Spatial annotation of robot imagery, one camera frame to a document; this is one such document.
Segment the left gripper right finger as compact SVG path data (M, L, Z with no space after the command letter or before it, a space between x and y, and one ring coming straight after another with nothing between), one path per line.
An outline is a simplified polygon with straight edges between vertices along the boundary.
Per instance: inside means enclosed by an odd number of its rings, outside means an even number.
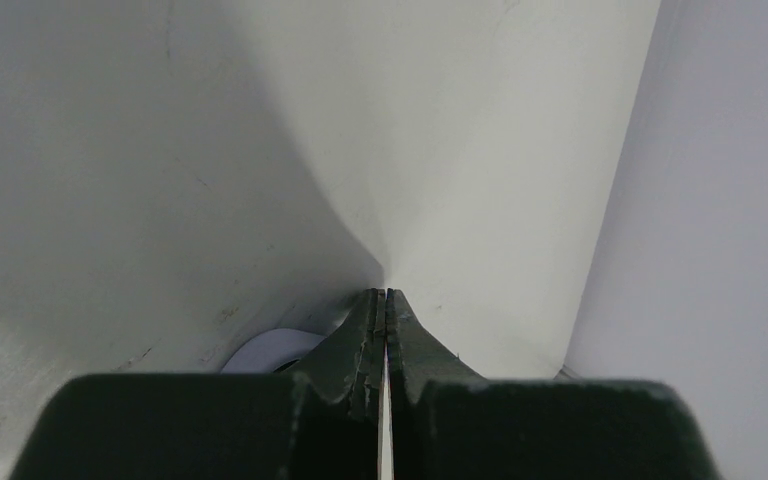
M385 306L398 479L716 479L686 403L647 380L500 380L468 367L405 295Z

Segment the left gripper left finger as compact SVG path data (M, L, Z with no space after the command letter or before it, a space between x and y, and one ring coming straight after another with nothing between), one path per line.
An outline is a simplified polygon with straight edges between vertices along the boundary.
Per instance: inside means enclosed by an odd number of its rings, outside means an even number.
M51 398L15 479L374 479L385 293L292 367L265 374L96 374Z

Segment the purple-edged black smartphone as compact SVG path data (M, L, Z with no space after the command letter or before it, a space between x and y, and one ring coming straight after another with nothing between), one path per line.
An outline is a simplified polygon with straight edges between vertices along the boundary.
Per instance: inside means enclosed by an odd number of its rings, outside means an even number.
M279 328L261 333L237 349L221 374L264 374L289 368L325 339L324 335Z

